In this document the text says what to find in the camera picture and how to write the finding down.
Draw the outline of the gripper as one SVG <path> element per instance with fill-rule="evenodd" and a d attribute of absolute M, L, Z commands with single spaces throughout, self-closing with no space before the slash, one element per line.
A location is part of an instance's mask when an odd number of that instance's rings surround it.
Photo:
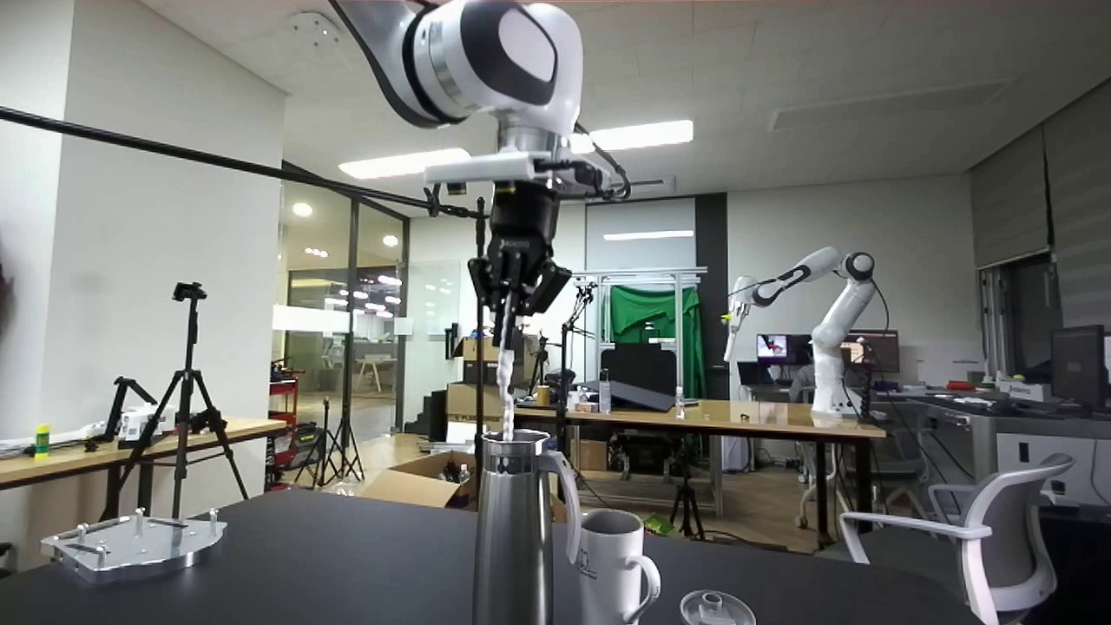
<path fill-rule="evenodd" d="M 516 345 L 517 321 L 546 313 L 572 278 L 553 261 L 559 214 L 556 191 L 536 182 L 499 181 L 490 214 L 488 258 L 472 258 L 468 272 L 477 302 L 490 312 L 493 345 Z M 536 280 L 533 286 L 516 280 Z"/>

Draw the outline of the white twisted stir stick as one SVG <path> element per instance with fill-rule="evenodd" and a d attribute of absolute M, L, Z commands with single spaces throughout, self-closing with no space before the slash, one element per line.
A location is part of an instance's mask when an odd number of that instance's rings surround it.
<path fill-rule="evenodd" d="M 501 440 L 511 442 L 516 436 L 516 397 L 512 394 L 512 375 L 516 367 L 516 351 L 512 347 L 512 326 L 503 327 L 503 337 L 497 354 L 496 383 L 499 397 L 503 403 L 501 419 Z"/>

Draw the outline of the stack of boxes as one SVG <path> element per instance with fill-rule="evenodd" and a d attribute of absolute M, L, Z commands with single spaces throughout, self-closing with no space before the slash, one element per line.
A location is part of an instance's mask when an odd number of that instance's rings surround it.
<path fill-rule="evenodd" d="M 541 341 L 536 335 L 513 337 L 513 365 L 510 375 L 509 394 L 512 399 L 533 395 L 536 389 L 536 366 L 542 352 Z M 462 360 L 462 380 L 447 386 L 447 415 L 472 422 L 477 409 L 483 409 L 488 422 L 503 419 L 503 395 L 497 379 L 501 351 L 492 345 L 492 337 L 483 337 L 483 352 L 477 351 L 477 337 L 464 337 L 456 347 L 456 355 Z"/>

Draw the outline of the green cloth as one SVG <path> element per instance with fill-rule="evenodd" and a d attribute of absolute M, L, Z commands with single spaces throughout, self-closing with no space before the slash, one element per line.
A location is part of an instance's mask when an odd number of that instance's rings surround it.
<path fill-rule="evenodd" d="M 687 399 L 705 399 L 705 351 L 701 325 L 701 301 L 697 288 L 682 290 L 682 369 Z M 675 293 L 664 290 L 610 288 L 608 329 L 615 343 L 645 344 L 651 324 L 659 337 L 677 337 Z"/>

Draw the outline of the ceiling light panel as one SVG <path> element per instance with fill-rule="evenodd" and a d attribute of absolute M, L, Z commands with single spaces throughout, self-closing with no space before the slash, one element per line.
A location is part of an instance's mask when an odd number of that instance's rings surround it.
<path fill-rule="evenodd" d="M 598 148 L 608 153 L 615 153 L 631 149 L 683 145 L 693 138 L 694 123 L 691 120 L 670 120 L 670 122 L 635 124 L 594 132 L 575 131 L 570 147 L 575 154 L 595 153 Z"/>
<path fill-rule="evenodd" d="M 470 154 L 463 148 L 444 148 L 423 153 L 382 155 L 347 161 L 340 163 L 339 170 L 356 181 L 377 181 L 378 179 L 423 174 L 428 167 L 452 165 L 452 163 L 467 161 L 469 158 Z"/>

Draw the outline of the open cardboard box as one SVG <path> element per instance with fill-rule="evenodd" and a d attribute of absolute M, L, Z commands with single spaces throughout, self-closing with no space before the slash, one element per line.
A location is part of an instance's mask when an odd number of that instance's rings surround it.
<path fill-rule="evenodd" d="M 476 458 L 468 452 L 438 452 L 381 471 L 358 494 L 362 498 L 429 508 L 477 510 Z"/>

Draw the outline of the group of black tripods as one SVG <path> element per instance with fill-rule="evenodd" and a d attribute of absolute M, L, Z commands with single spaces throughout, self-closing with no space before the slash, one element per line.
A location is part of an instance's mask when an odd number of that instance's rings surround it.
<path fill-rule="evenodd" d="M 344 415 L 331 415 L 331 400 L 322 400 L 323 414 L 311 438 L 311 446 L 296 467 L 290 486 L 307 490 L 340 490 L 351 494 L 364 482 L 366 467 L 351 427 Z"/>

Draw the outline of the row of monitors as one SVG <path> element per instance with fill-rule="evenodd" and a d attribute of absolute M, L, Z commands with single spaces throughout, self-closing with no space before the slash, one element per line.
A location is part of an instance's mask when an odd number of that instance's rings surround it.
<path fill-rule="evenodd" d="M 757 360 L 763 364 L 805 365 L 812 359 L 810 335 L 757 335 Z M 845 364 L 870 364 L 873 371 L 900 372 L 899 332 L 850 331 L 840 351 Z"/>

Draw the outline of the white mug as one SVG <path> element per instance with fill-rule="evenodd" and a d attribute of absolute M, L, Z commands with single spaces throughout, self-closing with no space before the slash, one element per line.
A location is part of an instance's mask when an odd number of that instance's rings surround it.
<path fill-rule="evenodd" d="M 661 574 L 644 554 L 644 525 L 632 513 L 595 508 L 581 517 L 581 625 L 639 625 L 661 594 Z"/>

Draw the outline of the black boom pole stand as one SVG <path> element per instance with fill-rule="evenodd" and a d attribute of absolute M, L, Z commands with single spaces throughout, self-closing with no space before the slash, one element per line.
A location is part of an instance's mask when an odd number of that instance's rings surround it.
<path fill-rule="evenodd" d="M 0 105 L 0 435 L 103 419 L 120 373 L 164 386 L 189 281 L 217 406 L 264 417 L 282 181 L 318 178 Z"/>

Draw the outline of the clear glass lid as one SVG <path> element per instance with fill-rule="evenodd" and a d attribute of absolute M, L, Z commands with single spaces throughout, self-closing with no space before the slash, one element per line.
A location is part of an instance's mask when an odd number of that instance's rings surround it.
<path fill-rule="evenodd" d="M 695 589 L 680 602 L 683 625 L 757 625 L 745 602 L 717 589 Z"/>

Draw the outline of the small black tripod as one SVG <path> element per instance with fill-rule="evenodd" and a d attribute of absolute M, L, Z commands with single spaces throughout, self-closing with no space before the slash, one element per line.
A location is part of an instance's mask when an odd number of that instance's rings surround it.
<path fill-rule="evenodd" d="M 112 440 L 121 438 L 128 440 L 128 420 L 126 414 L 134 414 L 136 411 L 143 411 L 143 409 L 149 409 L 153 406 L 156 409 L 156 399 L 150 394 L 147 389 L 136 381 L 136 379 L 128 379 L 124 376 L 116 377 L 116 395 L 112 405 L 108 409 L 108 419 L 101 434 L 96 437 L 99 442 L 112 442 Z M 136 397 L 140 399 L 140 404 L 136 409 L 126 409 L 126 399 L 129 394 L 134 394 Z"/>

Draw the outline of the metal plate with pegs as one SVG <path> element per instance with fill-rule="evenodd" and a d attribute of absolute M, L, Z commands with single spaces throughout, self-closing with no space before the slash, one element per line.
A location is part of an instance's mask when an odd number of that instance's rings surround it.
<path fill-rule="evenodd" d="M 146 510 L 41 540 L 44 556 L 71 577 L 90 585 L 148 579 L 214 557 L 226 538 L 227 523 L 211 508 L 202 518 L 150 516 Z"/>

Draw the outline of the white office chair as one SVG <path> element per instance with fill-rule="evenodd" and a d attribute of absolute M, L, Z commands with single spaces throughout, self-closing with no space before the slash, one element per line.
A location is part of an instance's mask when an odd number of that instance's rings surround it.
<path fill-rule="evenodd" d="M 975 485 L 932 485 L 937 513 L 942 493 L 967 498 L 959 521 L 841 514 L 841 540 L 817 555 L 921 576 L 964 602 L 985 625 L 1022 625 L 1058 587 L 1041 530 L 1042 487 L 1074 463 L 1055 452 Z"/>

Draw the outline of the dark monitor on grey desk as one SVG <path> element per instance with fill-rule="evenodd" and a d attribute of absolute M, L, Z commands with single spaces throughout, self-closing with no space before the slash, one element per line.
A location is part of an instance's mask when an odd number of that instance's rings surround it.
<path fill-rule="evenodd" d="M 1105 329 L 1061 327 L 1050 337 L 1051 394 L 1083 409 L 1103 409 L 1107 400 Z"/>

